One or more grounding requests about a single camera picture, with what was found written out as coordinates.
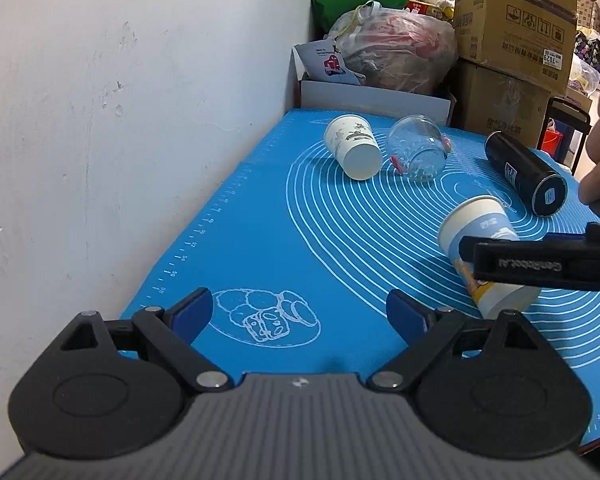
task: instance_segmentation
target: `blue mat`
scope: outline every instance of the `blue mat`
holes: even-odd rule
[[[433,182],[400,178],[387,160],[373,179],[351,181],[322,143],[339,114],[289,112],[164,253],[123,317],[206,286],[214,314],[194,347],[234,379],[355,371],[364,380],[405,346],[384,314],[392,288],[479,316],[436,242],[456,205],[495,195],[529,240],[599,220],[570,176],[562,210],[531,215],[486,160],[484,137],[461,130],[446,130],[454,152]],[[394,120],[366,118],[382,146]],[[600,292],[545,289],[526,315],[587,385],[595,411],[584,442],[599,438]]]

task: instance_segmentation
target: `plastic bag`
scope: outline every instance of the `plastic bag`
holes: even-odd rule
[[[573,54],[569,86],[589,97],[600,83],[600,72]]]
[[[451,24],[378,2],[343,14],[329,36],[347,67],[378,88],[430,95],[458,60]]]

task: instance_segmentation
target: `black cylinder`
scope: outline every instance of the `black cylinder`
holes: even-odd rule
[[[535,215],[551,216],[562,207],[567,181],[518,140],[493,132],[484,141],[484,152]]]

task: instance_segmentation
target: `white plastic bag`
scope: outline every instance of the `white plastic bag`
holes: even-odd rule
[[[329,32],[366,84],[430,95],[458,60],[451,24],[379,2],[343,14]]]
[[[569,86],[589,97],[596,91],[598,83],[600,83],[600,72],[573,54]]]

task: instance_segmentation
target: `red bucket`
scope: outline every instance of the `red bucket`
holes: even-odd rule
[[[562,134],[554,132],[553,130],[547,130],[544,133],[544,139],[542,140],[542,150],[551,156],[555,155],[555,150],[560,146],[562,140]]]

